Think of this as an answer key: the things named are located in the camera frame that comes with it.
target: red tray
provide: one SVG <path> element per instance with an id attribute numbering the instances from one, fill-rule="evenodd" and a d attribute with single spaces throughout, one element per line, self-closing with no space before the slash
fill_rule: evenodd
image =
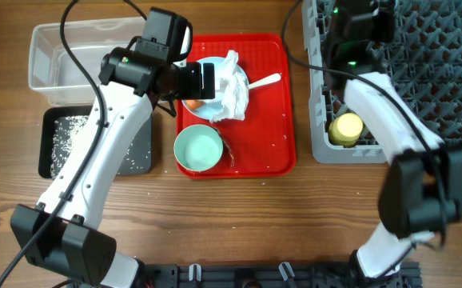
<path id="1" fill-rule="evenodd" d="M 219 129 L 235 157 L 227 149 L 221 160 L 210 170 L 192 172 L 177 164 L 178 169 L 194 179 L 269 177 L 287 174 L 297 161 L 293 136 L 292 99 L 289 88 L 289 69 L 281 38 L 275 34 L 196 35 L 193 38 L 189 62 L 210 56 L 225 57 L 229 50 L 239 54 L 238 65 L 249 82 L 270 74 L 280 73 L 282 79 L 274 84 L 251 90 L 245 120 L 222 120 L 210 124 L 193 116 L 177 103 L 177 134 L 194 124 Z"/>

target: wooden tabletop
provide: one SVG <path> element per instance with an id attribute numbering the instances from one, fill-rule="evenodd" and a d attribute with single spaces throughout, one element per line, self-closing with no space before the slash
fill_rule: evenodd
<path id="1" fill-rule="evenodd" d="M 58 22 L 68 0 L 0 0 L 0 273 L 18 252 L 9 220 L 17 204 L 33 206 L 50 180 L 38 175 L 45 97 L 27 85 L 32 29 Z M 143 2 L 187 17 L 196 34 L 276 33 L 293 1 Z M 69 20 L 137 16 L 118 1 L 77 4 Z M 288 40 L 303 49 L 300 10 Z M 187 265 L 344 261 L 379 222 L 376 200 L 386 165 L 327 165 L 315 161 L 309 130 L 309 73 L 291 66 L 297 165 L 280 178 L 192 181 L 176 167 L 175 121 L 166 114 L 155 134 L 157 161 L 149 174 L 117 177 L 100 230 L 117 248 L 146 263 Z M 462 223 L 449 228 L 445 251 L 424 247 L 420 261 L 426 287 L 462 287 Z M 18 264 L 12 287 L 48 287 L 62 276 Z"/>

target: white plastic container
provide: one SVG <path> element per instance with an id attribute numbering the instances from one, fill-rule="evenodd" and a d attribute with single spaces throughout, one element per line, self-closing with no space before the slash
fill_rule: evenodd
<path id="1" fill-rule="evenodd" d="M 66 41 L 96 83 L 103 56 L 142 35 L 141 17 L 67 22 Z M 44 94 L 51 106 L 92 104 L 94 92 L 62 46 L 60 24 L 34 28 L 29 55 L 29 87 Z"/>

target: dish rack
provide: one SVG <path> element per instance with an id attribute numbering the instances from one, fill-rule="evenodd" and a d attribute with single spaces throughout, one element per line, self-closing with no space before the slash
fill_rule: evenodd
<path id="1" fill-rule="evenodd" d="M 322 65 L 321 42 L 333 0 L 304 0 L 302 21 L 309 63 Z M 462 145 L 462 0 L 399 1 L 395 39 L 371 42 L 398 94 L 418 118 L 448 144 Z M 382 163 L 382 149 L 367 128 L 352 148 L 329 142 L 330 123 L 348 107 L 329 91 L 323 73 L 310 71 L 309 117 L 313 156 L 324 163 Z"/>

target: black and white speckled surface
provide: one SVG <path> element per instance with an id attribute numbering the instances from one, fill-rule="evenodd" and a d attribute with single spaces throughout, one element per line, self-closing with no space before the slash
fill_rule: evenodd
<path id="1" fill-rule="evenodd" d="M 65 116 L 54 120 L 53 149 L 50 173 L 55 178 L 61 171 L 73 146 L 74 137 L 82 130 L 89 116 Z M 141 127 L 132 140 L 117 174 L 144 174 L 151 168 L 151 118 Z"/>

